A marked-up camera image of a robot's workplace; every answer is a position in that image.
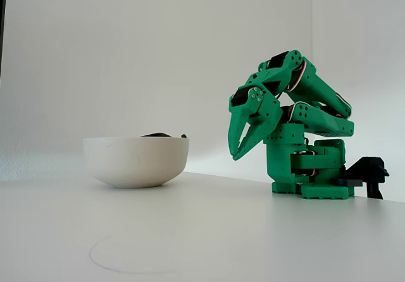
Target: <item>white bowl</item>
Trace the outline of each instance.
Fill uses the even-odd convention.
[[[119,188],[155,187],[178,176],[189,153],[188,138],[86,138],[91,175]]]

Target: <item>white table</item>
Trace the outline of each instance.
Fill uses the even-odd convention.
[[[0,182],[0,281],[405,281],[405,204],[184,173]]]

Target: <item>bowl rim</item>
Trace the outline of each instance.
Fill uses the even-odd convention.
[[[88,141],[88,140],[150,140],[150,139],[159,139],[159,140],[187,140],[189,141],[189,138],[178,138],[178,137],[96,137],[96,138],[84,138],[83,141]]]

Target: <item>green plastic part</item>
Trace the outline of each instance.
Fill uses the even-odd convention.
[[[281,108],[281,93],[294,104]],[[305,133],[352,136],[354,123],[348,120],[352,107],[299,51],[284,52],[261,63],[258,72],[231,96],[229,111],[228,144],[233,159],[240,159],[263,141],[267,173],[275,180],[273,192],[302,194],[307,199],[354,195],[354,187],[332,184],[345,170],[344,141],[317,140],[309,145],[305,139]],[[246,125],[249,129],[241,138]]]
[[[349,191],[347,187],[316,183],[302,184],[301,194],[305,199],[346,200],[349,198]]]

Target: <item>white wall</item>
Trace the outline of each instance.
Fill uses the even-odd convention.
[[[227,147],[228,97],[288,49],[311,0],[7,0],[0,180],[84,173],[85,137],[191,138],[188,171],[270,181]]]
[[[390,177],[385,199],[405,202],[405,0],[313,0],[313,57],[318,74],[353,106],[350,166],[380,156]],[[356,194],[366,195],[365,188]]]

